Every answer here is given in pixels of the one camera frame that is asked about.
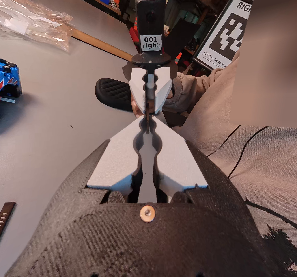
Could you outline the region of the person's beige sweatshirt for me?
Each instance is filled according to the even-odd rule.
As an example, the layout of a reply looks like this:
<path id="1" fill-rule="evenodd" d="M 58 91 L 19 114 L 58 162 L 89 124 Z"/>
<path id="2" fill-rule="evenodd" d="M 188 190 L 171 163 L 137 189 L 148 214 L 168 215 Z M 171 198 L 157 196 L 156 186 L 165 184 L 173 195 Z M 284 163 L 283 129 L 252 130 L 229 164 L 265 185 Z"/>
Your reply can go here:
<path id="1" fill-rule="evenodd" d="M 243 200 L 226 175 L 190 141 L 169 129 L 170 145 L 181 152 L 179 141 L 201 167 L 209 185 L 178 191 L 166 211 L 163 254 L 154 276 L 296 276 L 287 269 L 296 260 L 296 247 L 282 230 L 267 226 L 260 235 Z"/>

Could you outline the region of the black framed marker sign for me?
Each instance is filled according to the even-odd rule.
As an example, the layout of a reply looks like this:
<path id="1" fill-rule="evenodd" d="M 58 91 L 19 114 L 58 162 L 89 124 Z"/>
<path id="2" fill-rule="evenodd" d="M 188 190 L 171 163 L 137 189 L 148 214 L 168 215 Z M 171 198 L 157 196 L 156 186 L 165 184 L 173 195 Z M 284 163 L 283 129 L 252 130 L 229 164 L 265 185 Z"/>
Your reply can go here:
<path id="1" fill-rule="evenodd" d="M 226 68 L 239 50 L 254 0 L 228 0 L 192 61 L 212 71 Z"/>

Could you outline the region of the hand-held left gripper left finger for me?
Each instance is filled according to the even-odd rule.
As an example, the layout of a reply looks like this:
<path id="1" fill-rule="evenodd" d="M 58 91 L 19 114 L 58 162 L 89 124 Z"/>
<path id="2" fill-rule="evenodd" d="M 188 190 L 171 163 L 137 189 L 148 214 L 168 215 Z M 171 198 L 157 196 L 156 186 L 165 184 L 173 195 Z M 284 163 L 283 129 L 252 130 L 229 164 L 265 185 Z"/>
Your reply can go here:
<path id="1" fill-rule="evenodd" d="M 92 172 L 86 186 L 93 189 L 132 192 L 133 179 L 142 166 L 139 150 L 143 147 L 144 117 L 139 117 L 113 136 Z"/>

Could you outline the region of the person's right hand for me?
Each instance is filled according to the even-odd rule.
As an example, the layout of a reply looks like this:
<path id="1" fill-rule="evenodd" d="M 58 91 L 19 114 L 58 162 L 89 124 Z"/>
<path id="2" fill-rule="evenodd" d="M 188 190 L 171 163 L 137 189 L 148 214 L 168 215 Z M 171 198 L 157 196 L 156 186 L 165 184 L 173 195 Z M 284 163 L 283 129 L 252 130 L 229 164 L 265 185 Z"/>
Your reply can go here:
<path id="1" fill-rule="evenodd" d="M 136 118 L 139 118 L 144 115 L 142 113 L 142 111 L 139 109 L 139 107 L 137 106 L 137 103 L 136 103 L 132 93 L 131 93 L 131 105 L 132 105 L 132 111 L 133 111 L 134 115 L 136 116 Z"/>

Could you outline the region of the crumpled clear plastic bags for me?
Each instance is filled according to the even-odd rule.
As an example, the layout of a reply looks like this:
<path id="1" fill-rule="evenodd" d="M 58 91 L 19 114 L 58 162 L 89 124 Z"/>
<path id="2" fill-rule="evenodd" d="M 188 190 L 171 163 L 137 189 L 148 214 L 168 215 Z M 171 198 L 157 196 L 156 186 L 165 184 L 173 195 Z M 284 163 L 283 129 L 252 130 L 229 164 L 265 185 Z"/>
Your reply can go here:
<path id="1" fill-rule="evenodd" d="M 24 39 L 69 52 L 72 16 L 33 0 L 0 0 L 1 39 Z"/>

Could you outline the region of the person's right forearm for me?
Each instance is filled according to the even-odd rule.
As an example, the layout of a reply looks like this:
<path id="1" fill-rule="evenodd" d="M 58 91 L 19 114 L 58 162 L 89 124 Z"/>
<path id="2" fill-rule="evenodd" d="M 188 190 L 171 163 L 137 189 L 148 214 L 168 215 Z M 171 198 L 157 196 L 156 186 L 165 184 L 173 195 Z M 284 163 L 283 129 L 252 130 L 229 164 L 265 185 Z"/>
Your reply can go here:
<path id="1" fill-rule="evenodd" d="M 211 71 L 209 76 L 195 77 L 177 72 L 177 76 L 173 79 L 172 97 L 166 99 L 163 110 L 175 113 L 190 113 L 212 85 L 234 80 L 240 50 L 241 48 L 235 53 L 232 62 L 227 67 L 224 69 L 216 68 Z"/>

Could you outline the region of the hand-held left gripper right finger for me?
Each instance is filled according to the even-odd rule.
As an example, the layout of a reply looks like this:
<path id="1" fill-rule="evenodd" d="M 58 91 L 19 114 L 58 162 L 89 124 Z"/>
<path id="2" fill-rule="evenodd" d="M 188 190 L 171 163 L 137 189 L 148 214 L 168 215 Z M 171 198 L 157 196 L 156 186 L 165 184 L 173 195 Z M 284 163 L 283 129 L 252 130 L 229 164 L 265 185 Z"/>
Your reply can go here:
<path id="1" fill-rule="evenodd" d="M 150 117 L 154 156 L 153 182 L 157 202 L 170 202 L 175 193 L 207 188 L 208 183 L 186 140 L 157 119 Z"/>

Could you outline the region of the black lego tile yellow arrow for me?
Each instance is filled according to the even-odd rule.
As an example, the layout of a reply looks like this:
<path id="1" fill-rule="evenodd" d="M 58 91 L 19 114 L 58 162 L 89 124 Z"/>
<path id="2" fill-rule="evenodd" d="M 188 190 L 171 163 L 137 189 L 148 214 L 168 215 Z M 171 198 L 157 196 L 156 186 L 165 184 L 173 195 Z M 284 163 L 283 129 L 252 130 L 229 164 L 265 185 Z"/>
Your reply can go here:
<path id="1" fill-rule="evenodd" d="M 147 104 L 146 104 L 146 134 L 149 134 L 150 132 L 150 124 L 149 124 L 149 121 L 150 121 L 150 107 L 151 107 L 151 102 L 150 101 L 147 101 Z"/>

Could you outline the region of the blue white lego race car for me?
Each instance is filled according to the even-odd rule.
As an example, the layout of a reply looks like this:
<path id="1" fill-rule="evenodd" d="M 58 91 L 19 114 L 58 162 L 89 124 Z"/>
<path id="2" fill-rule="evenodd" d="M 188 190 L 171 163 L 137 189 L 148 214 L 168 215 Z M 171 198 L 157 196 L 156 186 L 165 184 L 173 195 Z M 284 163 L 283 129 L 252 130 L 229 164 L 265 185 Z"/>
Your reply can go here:
<path id="1" fill-rule="evenodd" d="M 15 103 L 22 94 L 19 68 L 16 64 L 0 59 L 0 100 Z"/>

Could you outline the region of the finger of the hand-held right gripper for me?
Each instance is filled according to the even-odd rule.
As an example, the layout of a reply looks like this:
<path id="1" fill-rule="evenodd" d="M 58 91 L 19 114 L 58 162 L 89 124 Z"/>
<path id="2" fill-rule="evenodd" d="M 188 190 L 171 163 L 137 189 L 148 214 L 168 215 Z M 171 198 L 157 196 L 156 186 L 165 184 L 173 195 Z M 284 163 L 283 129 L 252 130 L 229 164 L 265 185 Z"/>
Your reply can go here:
<path id="1" fill-rule="evenodd" d="M 161 67 L 154 71 L 155 82 L 154 91 L 154 114 L 157 114 L 163 107 L 167 96 L 172 88 L 172 79 L 170 77 L 170 67 Z"/>
<path id="2" fill-rule="evenodd" d="M 137 106 L 145 115 L 146 113 L 146 82 L 144 77 L 147 75 L 147 70 L 142 68 L 133 68 L 131 73 L 131 79 L 129 81 L 129 86 L 131 93 L 137 103 Z"/>

